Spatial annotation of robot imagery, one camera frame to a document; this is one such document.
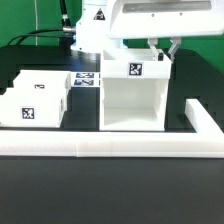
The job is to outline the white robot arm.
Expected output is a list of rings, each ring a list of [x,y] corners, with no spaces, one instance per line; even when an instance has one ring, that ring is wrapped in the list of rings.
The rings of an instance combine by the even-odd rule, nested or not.
[[[224,0],[82,0],[72,48],[99,54],[124,39],[146,39],[151,49],[169,38],[174,55],[183,37],[224,34]]]

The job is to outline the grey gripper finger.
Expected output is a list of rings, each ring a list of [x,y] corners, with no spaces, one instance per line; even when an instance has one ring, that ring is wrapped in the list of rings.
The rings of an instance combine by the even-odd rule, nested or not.
[[[171,46],[168,50],[168,54],[170,56],[170,60],[174,61],[175,60],[175,53],[177,52],[178,48],[181,45],[181,38],[180,37],[173,37],[170,39],[171,41]]]
[[[157,60],[159,57],[159,51],[156,48],[157,44],[158,44],[158,39],[157,38],[149,38],[147,41],[153,55],[154,55],[154,59]]]

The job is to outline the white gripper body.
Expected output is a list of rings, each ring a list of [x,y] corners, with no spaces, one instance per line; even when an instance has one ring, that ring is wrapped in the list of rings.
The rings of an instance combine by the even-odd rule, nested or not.
[[[111,38],[222,35],[224,0],[109,0],[106,19]]]

